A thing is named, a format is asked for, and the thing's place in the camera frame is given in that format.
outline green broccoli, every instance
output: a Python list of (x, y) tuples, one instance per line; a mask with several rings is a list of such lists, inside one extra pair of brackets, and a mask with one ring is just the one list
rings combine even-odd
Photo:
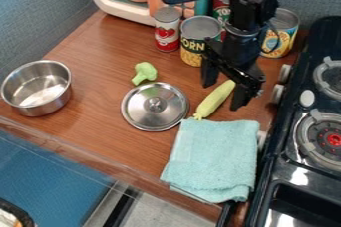
[(157, 78), (157, 69), (148, 62), (142, 62), (135, 65), (137, 74), (132, 78), (132, 82), (137, 86), (143, 80), (153, 81)]

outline microwave button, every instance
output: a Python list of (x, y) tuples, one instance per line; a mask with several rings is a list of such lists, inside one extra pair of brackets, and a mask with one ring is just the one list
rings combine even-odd
[(190, 8), (185, 8), (183, 11), (183, 15), (185, 18), (189, 18), (195, 15), (195, 11), (193, 9)]
[(184, 3), (184, 6), (186, 6), (187, 8), (194, 8), (195, 7), (195, 1), (186, 2), (186, 3)]

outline black robotic claw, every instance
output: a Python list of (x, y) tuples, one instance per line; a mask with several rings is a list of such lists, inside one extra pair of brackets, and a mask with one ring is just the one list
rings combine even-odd
[(253, 97), (259, 96), (265, 75), (255, 62), (244, 67), (237, 67), (229, 60), (222, 58), (222, 43), (206, 39), (206, 49), (202, 59), (202, 85), (210, 87), (216, 83), (219, 72), (223, 72), (236, 82), (236, 88), (230, 109), (237, 111), (246, 106)]

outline light blue towel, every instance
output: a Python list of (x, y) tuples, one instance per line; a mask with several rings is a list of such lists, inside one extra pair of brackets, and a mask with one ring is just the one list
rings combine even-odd
[(245, 201), (253, 189), (259, 123), (186, 119), (161, 180), (203, 200)]

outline tin can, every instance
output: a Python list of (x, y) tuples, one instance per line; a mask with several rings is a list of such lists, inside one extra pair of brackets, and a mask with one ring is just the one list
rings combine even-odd
[(221, 24), (209, 16), (194, 16), (181, 24), (181, 58), (194, 67), (200, 67), (205, 49), (204, 39), (220, 39)]
[(160, 51), (171, 52), (178, 49), (180, 16), (181, 13), (171, 6), (159, 9), (154, 15), (156, 46)]
[[(278, 8), (276, 16), (271, 20), (272, 25), (277, 29), (279, 34), (279, 46), (271, 53), (261, 53), (262, 56), (268, 58), (280, 58), (286, 56), (295, 42), (299, 27), (299, 18), (291, 11), (283, 8)], [(272, 31), (266, 32), (266, 37), (263, 43), (263, 50), (271, 51), (276, 45), (278, 36)]]
[(229, 14), (229, 0), (213, 0), (213, 17), (216, 18), (222, 26), (221, 40), (226, 36), (224, 26), (226, 22), (228, 22)]

